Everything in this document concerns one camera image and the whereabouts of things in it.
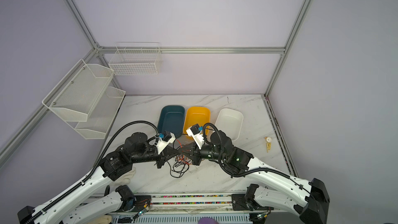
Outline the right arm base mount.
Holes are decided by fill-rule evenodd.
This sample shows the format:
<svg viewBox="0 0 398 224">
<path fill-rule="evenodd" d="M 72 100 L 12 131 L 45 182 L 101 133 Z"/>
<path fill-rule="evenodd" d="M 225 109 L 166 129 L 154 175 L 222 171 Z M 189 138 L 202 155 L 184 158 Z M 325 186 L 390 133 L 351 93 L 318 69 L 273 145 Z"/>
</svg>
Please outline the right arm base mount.
<svg viewBox="0 0 398 224">
<path fill-rule="evenodd" d="M 232 194 L 232 207 L 234 211 L 259 211 L 274 210 L 270 206 L 262 206 L 255 201 L 255 192 L 259 188 L 257 184 L 250 184 L 245 194 Z"/>
</svg>

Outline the white cotton glove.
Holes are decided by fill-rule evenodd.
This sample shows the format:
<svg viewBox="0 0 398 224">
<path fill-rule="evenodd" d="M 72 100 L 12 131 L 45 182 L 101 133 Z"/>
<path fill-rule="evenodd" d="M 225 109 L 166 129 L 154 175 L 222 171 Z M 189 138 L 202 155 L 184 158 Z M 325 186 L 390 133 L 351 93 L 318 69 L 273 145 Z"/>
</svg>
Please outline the white cotton glove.
<svg viewBox="0 0 398 224">
<path fill-rule="evenodd" d="M 121 176 L 119 178 L 119 184 L 120 185 L 128 185 L 131 182 L 131 180 L 135 174 L 136 174 L 136 167 L 132 167 L 131 171 L 125 173 L 123 176 Z"/>
</svg>

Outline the lower white mesh shelf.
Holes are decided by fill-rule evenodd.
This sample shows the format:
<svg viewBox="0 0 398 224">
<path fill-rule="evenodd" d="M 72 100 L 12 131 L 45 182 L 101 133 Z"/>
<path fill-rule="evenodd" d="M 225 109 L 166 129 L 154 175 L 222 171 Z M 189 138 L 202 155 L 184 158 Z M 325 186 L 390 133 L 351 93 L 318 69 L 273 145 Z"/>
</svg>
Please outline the lower white mesh shelf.
<svg viewBox="0 0 398 224">
<path fill-rule="evenodd" d="M 125 91 L 108 87 L 86 122 L 71 127 L 86 140 L 103 140 L 113 124 Z"/>
</svg>

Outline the teal plastic tub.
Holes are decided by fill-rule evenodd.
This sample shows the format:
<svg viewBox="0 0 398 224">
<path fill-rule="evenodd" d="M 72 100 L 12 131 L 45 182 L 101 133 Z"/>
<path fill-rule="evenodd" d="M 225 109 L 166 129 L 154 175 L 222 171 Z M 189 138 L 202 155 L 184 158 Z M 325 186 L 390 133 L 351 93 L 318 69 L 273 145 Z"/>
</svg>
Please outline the teal plastic tub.
<svg viewBox="0 0 398 224">
<path fill-rule="evenodd" d="M 186 111 L 181 105 L 167 105 L 162 108 L 158 121 L 160 133 L 169 131 L 177 139 L 182 136 Z"/>
</svg>

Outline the aluminium front rail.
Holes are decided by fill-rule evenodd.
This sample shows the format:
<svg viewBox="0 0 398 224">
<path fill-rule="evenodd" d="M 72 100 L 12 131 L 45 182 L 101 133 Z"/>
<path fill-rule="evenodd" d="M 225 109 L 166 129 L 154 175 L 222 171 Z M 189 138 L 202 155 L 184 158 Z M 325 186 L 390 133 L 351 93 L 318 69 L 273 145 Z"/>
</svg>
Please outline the aluminium front rail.
<svg viewBox="0 0 398 224">
<path fill-rule="evenodd" d="M 175 195 L 175 196 L 152 196 L 150 206 L 154 207 L 220 207 L 224 205 L 232 206 L 232 194 L 221 195 Z M 275 191 L 265 188 L 258 188 L 255 192 L 255 201 L 262 206 L 270 206 L 284 211 L 292 212 L 294 214 L 303 215 L 305 211 L 314 211 L 319 213 L 320 203 L 313 196 L 305 197 L 305 206 L 295 203 L 293 199 Z M 116 200 L 116 193 L 112 192 L 97 201 L 84 206 L 75 206 L 68 209 L 64 216 L 72 216 L 79 211 L 91 209 L 90 218 L 97 215 L 103 215 L 114 212 L 120 206 L 120 202 Z"/>
</svg>

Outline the yellow toy figure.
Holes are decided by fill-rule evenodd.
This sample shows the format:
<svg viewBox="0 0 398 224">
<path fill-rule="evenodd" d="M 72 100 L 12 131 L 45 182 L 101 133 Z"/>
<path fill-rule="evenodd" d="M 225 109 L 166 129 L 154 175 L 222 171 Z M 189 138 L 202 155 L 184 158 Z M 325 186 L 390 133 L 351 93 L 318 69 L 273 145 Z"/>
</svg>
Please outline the yellow toy figure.
<svg viewBox="0 0 398 224">
<path fill-rule="evenodd" d="M 266 141 L 266 151 L 269 152 L 272 148 L 272 138 L 271 137 L 265 137 L 264 138 Z"/>
</svg>

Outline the upper white mesh shelf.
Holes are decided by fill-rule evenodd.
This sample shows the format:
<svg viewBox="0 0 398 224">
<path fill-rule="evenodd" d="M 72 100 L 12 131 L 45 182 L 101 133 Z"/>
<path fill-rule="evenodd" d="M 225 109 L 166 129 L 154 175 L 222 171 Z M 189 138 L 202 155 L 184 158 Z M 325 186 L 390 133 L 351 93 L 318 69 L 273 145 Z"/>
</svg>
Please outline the upper white mesh shelf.
<svg viewBox="0 0 398 224">
<path fill-rule="evenodd" d="M 114 70 L 79 60 L 42 104 L 65 122 L 86 122 L 114 77 Z"/>
</svg>

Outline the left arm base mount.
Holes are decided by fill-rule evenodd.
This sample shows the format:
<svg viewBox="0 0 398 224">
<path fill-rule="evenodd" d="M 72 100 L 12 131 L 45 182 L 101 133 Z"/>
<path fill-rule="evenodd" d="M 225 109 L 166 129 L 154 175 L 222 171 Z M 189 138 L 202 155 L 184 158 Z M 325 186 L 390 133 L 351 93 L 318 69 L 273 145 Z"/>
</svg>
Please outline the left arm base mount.
<svg viewBox="0 0 398 224">
<path fill-rule="evenodd" d="M 115 189 L 116 200 L 120 202 L 120 206 L 115 212 L 134 212 L 138 213 L 147 204 L 150 206 L 151 195 L 136 195 L 127 185 L 121 185 Z"/>
</svg>

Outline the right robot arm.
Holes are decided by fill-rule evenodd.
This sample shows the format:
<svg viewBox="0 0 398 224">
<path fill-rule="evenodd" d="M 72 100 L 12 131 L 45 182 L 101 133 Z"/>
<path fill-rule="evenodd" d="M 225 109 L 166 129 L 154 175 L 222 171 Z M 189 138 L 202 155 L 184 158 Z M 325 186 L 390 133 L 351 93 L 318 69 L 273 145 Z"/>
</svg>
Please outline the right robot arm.
<svg viewBox="0 0 398 224">
<path fill-rule="evenodd" d="M 217 163 L 231 178 L 247 177 L 256 182 L 246 191 L 251 211 L 273 207 L 290 212 L 305 224 L 325 224 L 330 197 L 323 181 L 311 181 L 286 174 L 267 165 L 253 154 L 233 145 L 232 140 L 212 123 L 195 124 L 186 130 L 194 142 L 180 148 L 194 165 L 202 160 Z"/>
</svg>

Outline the white plastic tub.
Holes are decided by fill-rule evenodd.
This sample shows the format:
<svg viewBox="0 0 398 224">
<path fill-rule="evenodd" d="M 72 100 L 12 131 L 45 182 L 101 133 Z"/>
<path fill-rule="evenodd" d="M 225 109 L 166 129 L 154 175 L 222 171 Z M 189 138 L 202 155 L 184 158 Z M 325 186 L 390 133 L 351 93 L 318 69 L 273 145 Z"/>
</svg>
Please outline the white plastic tub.
<svg viewBox="0 0 398 224">
<path fill-rule="evenodd" d="M 217 117 L 215 126 L 218 130 L 224 132 L 232 142 L 238 140 L 241 127 L 243 125 L 244 115 L 230 108 L 223 108 Z"/>
</svg>

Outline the yellow plastic tub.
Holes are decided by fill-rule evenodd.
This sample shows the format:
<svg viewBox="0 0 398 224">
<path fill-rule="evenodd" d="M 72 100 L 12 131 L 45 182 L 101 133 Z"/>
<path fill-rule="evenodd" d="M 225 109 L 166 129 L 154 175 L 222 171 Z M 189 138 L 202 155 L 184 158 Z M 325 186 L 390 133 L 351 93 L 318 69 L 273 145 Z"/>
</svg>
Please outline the yellow plastic tub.
<svg viewBox="0 0 398 224">
<path fill-rule="evenodd" d="M 201 106 L 190 107 L 186 112 L 183 134 L 189 141 L 193 141 L 193 138 L 187 135 L 186 130 L 192 125 L 198 124 L 199 126 L 203 126 L 208 122 L 210 122 L 210 110 L 208 108 Z"/>
</svg>

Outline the purple object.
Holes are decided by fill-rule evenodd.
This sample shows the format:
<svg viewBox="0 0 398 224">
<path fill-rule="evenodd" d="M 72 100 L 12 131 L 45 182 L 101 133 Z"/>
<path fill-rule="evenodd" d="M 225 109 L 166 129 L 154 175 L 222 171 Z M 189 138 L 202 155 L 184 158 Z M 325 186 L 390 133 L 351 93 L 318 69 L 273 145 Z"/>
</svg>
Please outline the purple object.
<svg viewBox="0 0 398 224">
<path fill-rule="evenodd" d="M 198 224 L 219 224 L 215 219 L 210 217 L 203 217 L 198 221 Z"/>
</svg>

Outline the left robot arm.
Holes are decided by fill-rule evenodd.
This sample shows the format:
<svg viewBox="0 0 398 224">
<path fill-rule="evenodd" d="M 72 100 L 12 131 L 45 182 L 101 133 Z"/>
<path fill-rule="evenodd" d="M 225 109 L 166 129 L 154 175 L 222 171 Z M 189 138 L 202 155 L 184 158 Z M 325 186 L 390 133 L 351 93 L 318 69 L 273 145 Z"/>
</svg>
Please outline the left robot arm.
<svg viewBox="0 0 398 224">
<path fill-rule="evenodd" d="M 145 133 L 134 133 L 118 149 L 108 152 L 116 137 L 126 128 L 145 124 L 155 130 L 155 136 L 148 138 Z M 123 125 L 109 140 L 93 168 L 74 185 L 48 202 L 36 207 L 26 206 L 18 212 L 21 224 L 58 224 L 96 191 L 116 181 L 132 170 L 133 164 L 156 162 L 158 168 L 178 154 L 171 144 L 176 137 L 170 131 L 159 132 L 157 127 L 145 120 Z"/>
</svg>

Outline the white mesh shelf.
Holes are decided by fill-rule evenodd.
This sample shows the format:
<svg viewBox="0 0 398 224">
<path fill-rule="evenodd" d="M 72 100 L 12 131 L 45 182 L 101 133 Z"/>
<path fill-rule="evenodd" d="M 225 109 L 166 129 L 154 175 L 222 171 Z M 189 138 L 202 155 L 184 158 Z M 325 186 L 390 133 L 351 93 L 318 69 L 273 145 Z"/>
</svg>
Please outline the white mesh shelf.
<svg viewBox="0 0 398 224">
<path fill-rule="evenodd" d="M 79 60 L 42 104 L 65 122 L 86 122 L 114 77 L 114 70 Z"/>
<path fill-rule="evenodd" d="M 103 140 L 113 124 L 125 91 L 108 87 L 86 122 L 71 127 L 86 140 Z"/>
</svg>

